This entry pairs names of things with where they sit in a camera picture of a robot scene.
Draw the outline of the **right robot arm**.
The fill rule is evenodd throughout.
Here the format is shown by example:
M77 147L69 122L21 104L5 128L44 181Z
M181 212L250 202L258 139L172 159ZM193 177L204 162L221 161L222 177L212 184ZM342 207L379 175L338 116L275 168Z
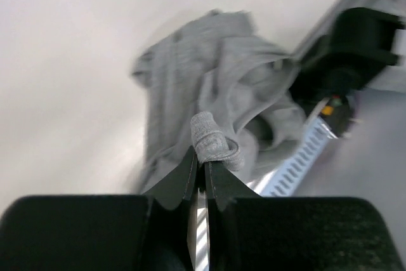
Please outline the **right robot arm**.
M355 93L399 62L393 45L397 31L404 29L402 19L391 13L344 10L302 57L290 88L293 99L307 114L314 110L332 137L342 137L358 107Z

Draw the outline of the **dark grey tank top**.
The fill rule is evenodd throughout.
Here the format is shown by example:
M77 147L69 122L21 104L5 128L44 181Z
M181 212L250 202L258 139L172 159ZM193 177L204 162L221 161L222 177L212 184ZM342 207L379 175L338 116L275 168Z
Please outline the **dark grey tank top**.
M133 77L148 96L144 192L193 147L243 182L295 153L305 114L289 94L298 65L257 36L244 11L210 11L145 50Z

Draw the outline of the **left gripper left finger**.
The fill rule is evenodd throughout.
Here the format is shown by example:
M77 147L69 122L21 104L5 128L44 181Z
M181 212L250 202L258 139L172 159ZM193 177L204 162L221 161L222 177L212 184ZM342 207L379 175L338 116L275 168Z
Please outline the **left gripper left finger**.
M195 203L197 155L189 147L181 162L143 195L153 197L164 209L189 211Z

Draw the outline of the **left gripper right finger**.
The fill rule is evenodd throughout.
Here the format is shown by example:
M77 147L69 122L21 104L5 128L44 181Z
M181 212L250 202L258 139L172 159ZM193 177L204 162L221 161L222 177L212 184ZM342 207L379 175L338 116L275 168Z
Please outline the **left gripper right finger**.
M206 201L210 213L250 211L263 203L260 195L251 190L220 162L204 164Z

